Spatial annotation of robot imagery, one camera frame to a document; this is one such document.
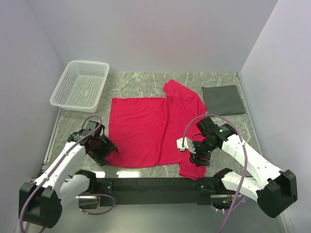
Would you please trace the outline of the crimson red t-shirt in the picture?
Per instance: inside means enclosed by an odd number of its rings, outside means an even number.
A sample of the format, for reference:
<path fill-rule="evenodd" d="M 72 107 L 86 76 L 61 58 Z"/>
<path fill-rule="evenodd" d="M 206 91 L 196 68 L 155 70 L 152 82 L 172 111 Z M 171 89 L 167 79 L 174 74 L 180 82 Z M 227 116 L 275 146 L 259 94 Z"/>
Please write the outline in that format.
<path fill-rule="evenodd" d="M 108 137 L 118 152 L 107 157 L 111 166 L 144 168 L 178 164 L 179 175 L 197 180 L 205 166 L 190 162 L 189 152 L 181 152 L 176 141 L 185 134 L 202 140 L 195 125 L 187 125 L 207 108 L 199 95 L 175 80 L 165 83 L 164 98 L 113 98 Z"/>

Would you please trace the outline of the white perforated plastic basket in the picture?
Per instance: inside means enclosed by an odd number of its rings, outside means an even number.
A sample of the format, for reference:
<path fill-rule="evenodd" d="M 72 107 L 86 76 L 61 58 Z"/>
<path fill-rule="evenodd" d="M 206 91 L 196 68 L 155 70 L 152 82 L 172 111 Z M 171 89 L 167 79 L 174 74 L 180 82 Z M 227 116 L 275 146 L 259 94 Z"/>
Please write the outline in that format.
<path fill-rule="evenodd" d="M 109 69 L 110 65 L 103 62 L 70 61 L 52 93 L 50 104 L 69 111 L 96 112 Z"/>

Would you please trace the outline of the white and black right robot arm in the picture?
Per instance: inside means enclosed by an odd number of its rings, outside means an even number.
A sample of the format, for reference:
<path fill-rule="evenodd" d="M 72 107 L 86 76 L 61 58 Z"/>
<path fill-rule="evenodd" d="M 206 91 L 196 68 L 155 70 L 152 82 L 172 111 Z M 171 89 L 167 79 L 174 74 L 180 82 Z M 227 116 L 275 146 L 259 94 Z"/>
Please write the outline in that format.
<path fill-rule="evenodd" d="M 204 159 L 207 164 L 210 153 L 219 148 L 243 166 L 242 175 L 229 168 L 215 174 L 213 188 L 217 193 L 232 190 L 249 197 L 271 218 L 277 217 L 297 201 L 297 181 L 292 171 L 283 171 L 267 161 L 229 121 L 218 126 L 210 115 L 198 116 L 196 120 L 204 140 L 192 141 L 185 136 L 181 139 L 181 149 L 190 151 L 194 163 L 201 165 L 199 160 Z"/>

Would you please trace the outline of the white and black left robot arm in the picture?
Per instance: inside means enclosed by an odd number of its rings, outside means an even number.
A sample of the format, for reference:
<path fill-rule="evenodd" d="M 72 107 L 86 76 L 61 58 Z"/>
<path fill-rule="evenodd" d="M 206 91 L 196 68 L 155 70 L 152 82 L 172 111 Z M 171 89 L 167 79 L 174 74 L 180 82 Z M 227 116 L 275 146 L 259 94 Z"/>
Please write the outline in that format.
<path fill-rule="evenodd" d="M 59 221 L 63 209 L 76 197 L 94 196 L 109 198 L 116 204 L 110 191 L 101 193 L 97 176 L 87 170 L 77 171 L 70 176 L 75 165 L 86 155 L 97 164 L 105 165 L 105 158 L 117 147 L 104 134 L 102 121 L 87 118 L 79 131 L 72 133 L 61 154 L 34 182 L 25 182 L 19 190 L 19 231 L 23 233 L 24 223 L 53 228 Z"/>

